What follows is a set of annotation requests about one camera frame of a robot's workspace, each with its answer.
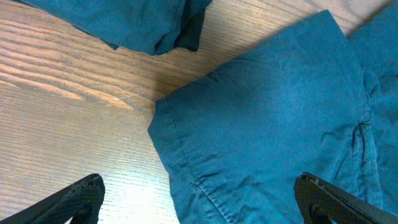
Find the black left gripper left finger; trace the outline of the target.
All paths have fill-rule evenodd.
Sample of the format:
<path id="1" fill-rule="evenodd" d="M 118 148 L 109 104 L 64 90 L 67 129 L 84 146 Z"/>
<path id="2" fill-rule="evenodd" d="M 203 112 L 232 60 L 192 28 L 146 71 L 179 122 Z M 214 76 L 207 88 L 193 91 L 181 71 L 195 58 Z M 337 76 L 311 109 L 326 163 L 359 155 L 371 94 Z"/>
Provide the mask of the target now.
<path id="1" fill-rule="evenodd" d="M 1 220 L 1 224 L 97 224 L 105 186 L 99 174 L 90 174 L 36 204 Z"/>

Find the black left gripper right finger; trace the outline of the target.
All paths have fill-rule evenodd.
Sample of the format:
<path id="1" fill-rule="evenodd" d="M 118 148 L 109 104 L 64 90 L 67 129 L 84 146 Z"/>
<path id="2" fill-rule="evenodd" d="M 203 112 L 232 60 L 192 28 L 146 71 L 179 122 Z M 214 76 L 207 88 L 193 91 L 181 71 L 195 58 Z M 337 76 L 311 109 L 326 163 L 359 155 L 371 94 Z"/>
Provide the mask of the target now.
<path id="1" fill-rule="evenodd" d="M 308 173 L 294 184 L 295 200 L 305 224 L 391 224 L 397 217 Z"/>

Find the blue denim shorts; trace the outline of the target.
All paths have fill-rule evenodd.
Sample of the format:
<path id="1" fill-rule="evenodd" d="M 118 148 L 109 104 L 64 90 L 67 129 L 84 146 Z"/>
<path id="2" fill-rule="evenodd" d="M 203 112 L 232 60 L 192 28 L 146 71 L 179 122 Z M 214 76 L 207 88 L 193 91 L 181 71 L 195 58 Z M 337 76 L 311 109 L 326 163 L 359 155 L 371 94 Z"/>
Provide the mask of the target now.
<path id="1" fill-rule="evenodd" d="M 302 172 L 397 213 L 397 2 L 345 36 L 328 11 L 158 100 L 180 223 L 302 223 Z"/>

